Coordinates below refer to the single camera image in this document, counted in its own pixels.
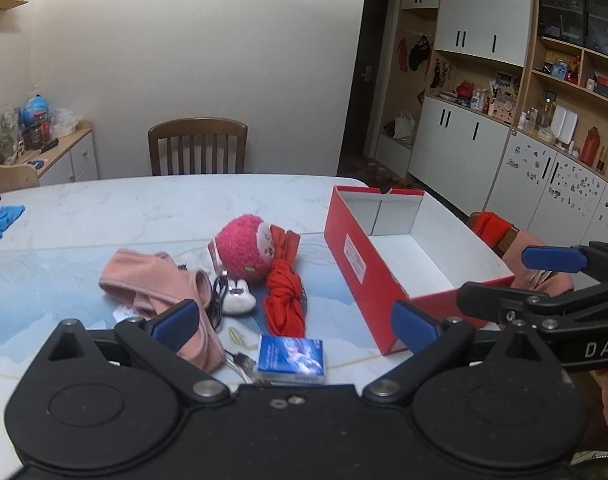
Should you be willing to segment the white wall cabinet unit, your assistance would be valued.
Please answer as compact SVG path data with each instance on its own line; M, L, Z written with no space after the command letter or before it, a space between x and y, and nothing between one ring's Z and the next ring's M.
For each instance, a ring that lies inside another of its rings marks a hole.
M608 0L397 0L378 162L461 214L551 245L608 242ZM592 166L579 157L601 138Z

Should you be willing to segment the white shopping bag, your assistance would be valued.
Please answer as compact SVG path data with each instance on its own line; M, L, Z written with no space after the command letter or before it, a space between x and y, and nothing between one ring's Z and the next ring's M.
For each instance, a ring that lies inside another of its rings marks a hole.
M415 143L417 124L415 118L407 110L385 124L383 130L386 136L402 144L412 146Z

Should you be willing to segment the red knotted cloth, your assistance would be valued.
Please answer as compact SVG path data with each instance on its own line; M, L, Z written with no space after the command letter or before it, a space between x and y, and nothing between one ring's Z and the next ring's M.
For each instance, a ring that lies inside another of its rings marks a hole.
M272 336L303 338L306 328L303 286L293 268L301 237L279 226L271 226L270 233L275 256L266 276L268 295L264 299L264 312L268 331Z

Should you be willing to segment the blue globe toy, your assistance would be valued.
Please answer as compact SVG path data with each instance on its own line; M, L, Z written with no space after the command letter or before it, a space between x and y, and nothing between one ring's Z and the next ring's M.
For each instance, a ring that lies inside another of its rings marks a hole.
M49 104L40 94L29 99L22 112L25 128L37 128L43 136L49 138Z

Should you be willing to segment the red white shoe box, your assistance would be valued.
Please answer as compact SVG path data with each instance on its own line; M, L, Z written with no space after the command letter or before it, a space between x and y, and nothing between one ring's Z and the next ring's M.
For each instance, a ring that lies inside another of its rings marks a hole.
M500 257L423 191L336 186L325 241L384 356L406 349L393 332L396 301L443 320L461 314L456 290L464 283L514 281Z

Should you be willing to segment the blue tissue pack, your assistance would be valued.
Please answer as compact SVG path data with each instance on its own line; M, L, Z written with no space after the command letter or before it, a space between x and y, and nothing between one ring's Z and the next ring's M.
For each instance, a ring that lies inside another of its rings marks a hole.
M263 335L259 338L256 376L276 384L325 382L325 349L320 339Z

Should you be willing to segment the pink plush round toy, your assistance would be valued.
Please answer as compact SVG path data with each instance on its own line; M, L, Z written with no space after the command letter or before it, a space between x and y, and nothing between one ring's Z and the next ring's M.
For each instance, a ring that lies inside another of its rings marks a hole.
M270 226L255 214L231 220L208 244L214 270L247 282L264 281L275 258Z

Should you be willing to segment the white small plush toy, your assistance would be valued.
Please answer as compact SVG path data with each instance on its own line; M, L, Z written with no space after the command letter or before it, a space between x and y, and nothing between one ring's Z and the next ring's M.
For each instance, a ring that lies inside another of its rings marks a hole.
M256 298L249 290L246 280L229 280L223 296L223 314L243 316L250 314L256 307Z

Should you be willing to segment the pink towel on chair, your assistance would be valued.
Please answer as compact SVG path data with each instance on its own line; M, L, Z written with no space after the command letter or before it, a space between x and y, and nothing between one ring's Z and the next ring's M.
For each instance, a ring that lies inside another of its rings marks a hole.
M566 272L551 268L552 252L537 237L520 230L501 257L514 275L512 288L541 292L550 297L572 292L575 287Z

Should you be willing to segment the pink fleece garment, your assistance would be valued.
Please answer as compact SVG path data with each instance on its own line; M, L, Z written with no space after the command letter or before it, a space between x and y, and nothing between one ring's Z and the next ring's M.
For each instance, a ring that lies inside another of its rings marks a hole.
M121 248L106 263L99 286L143 318L156 318L183 300L194 301L199 324L178 356L208 373L225 361L225 350L206 313L213 289L205 271L182 270L166 252L148 255Z

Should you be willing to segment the white low sideboard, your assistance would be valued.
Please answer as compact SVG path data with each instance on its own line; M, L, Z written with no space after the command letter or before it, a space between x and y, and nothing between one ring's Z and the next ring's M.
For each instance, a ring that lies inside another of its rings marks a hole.
M0 165L0 192L99 179L91 122L81 120L51 150L27 151L13 165Z

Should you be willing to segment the silver metal hair clip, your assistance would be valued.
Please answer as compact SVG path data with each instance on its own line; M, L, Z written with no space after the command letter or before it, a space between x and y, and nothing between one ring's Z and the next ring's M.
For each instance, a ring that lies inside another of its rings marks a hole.
M243 352L233 353L225 351L227 366L236 372L246 384L253 384L257 381L256 362Z

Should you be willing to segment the red thermos bottle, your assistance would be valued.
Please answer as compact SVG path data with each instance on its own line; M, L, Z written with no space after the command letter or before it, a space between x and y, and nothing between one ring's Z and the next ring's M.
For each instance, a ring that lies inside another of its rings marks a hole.
M599 129L596 127L591 128L587 133L586 140L584 140L584 146L580 152L579 159L583 164L587 166L593 165L600 142Z

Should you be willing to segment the brown wooden chair far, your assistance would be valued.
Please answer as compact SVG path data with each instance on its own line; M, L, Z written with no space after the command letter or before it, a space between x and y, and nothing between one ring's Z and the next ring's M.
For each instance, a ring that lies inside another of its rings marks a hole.
M242 174L249 129L227 118L162 122L148 131L153 176Z

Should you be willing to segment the red cloth on chair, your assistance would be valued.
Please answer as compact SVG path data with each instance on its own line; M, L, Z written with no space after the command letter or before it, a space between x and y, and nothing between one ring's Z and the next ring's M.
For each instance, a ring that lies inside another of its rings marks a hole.
M468 218L468 222L474 234L491 248L497 247L512 229L510 222L490 211L475 212Z

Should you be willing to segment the wooden chair near right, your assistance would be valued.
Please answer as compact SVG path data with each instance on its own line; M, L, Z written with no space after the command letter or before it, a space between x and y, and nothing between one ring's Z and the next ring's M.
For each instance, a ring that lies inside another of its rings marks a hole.
M466 225L498 257L503 258L517 237L518 229L494 212L473 212Z

